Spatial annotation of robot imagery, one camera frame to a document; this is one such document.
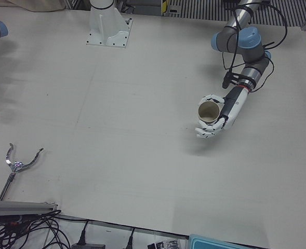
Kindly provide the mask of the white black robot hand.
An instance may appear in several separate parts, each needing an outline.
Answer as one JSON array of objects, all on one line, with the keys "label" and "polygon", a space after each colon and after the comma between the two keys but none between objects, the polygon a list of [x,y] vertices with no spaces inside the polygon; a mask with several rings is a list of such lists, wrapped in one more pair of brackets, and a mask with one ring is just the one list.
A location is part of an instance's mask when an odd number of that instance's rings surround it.
[{"label": "white black robot hand", "polygon": [[207,124],[203,120],[199,120],[199,127],[195,128],[196,136],[207,139],[213,137],[220,132],[229,129],[235,122],[239,112],[241,111],[249,90],[243,86],[234,87],[225,97],[209,94],[202,97],[199,106],[204,103],[222,104],[222,110],[216,121]]}]

